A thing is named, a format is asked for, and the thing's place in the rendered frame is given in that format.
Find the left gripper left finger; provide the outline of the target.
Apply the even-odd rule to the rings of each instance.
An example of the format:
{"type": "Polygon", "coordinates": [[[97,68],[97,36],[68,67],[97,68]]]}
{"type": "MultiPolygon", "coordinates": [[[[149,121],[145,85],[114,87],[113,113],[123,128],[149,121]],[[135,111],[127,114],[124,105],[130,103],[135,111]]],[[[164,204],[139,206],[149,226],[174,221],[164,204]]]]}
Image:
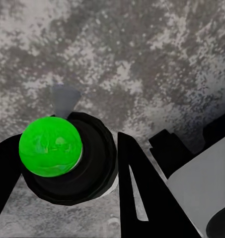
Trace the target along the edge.
{"type": "Polygon", "coordinates": [[[21,175],[20,138],[12,136],[0,143],[0,214],[21,175]]]}

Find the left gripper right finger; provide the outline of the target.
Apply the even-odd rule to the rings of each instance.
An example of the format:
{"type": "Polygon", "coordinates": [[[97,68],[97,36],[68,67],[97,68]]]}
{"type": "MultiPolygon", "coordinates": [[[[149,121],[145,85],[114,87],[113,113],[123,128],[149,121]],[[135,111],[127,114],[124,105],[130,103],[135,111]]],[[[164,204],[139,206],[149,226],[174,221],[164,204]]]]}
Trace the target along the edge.
{"type": "Polygon", "coordinates": [[[137,141],[118,132],[121,238],[202,238],[137,141]],[[130,169],[149,221],[137,218],[130,169]]]}

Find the insectifuge atomizer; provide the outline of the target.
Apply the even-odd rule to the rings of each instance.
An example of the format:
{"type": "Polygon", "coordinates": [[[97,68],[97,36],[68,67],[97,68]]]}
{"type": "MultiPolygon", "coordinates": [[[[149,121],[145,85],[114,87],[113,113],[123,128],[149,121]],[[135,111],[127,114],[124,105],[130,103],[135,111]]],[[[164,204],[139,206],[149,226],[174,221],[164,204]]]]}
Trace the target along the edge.
{"type": "Polygon", "coordinates": [[[19,140],[21,173],[42,200],[73,206],[110,194],[119,184],[118,149],[101,120],[73,112],[82,93],[50,88],[55,115],[38,119],[19,140]]]}

